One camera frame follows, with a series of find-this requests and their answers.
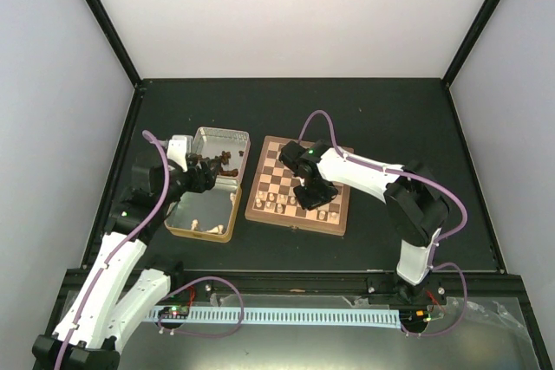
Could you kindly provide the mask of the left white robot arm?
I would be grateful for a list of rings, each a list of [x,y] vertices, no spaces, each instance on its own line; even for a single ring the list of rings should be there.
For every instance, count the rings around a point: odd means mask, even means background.
[[[199,155],[186,157],[182,166],[147,156],[135,161],[79,294],[52,334],[36,338],[32,353],[42,369],[116,369],[144,315],[163,297],[185,293],[181,261],[153,261],[130,290],[124,286],[169,208],[187,192],[211,190],[220,167],[219,159]]]

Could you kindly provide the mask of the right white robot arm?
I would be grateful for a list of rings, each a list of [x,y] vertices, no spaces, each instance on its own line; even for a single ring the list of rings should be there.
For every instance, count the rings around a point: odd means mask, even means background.
[[[399,302],[416,302],[426,292],[430,257],[449,214],[446,199],[426,178],[416,179],[418,166],[386,166],[319,140],[303,147],[294,140],[284,145],[278,160],[300,180],[297,202],[308,211],[332,202],[338,184],[355,188],[385,204],[401,252],[391,291]]]

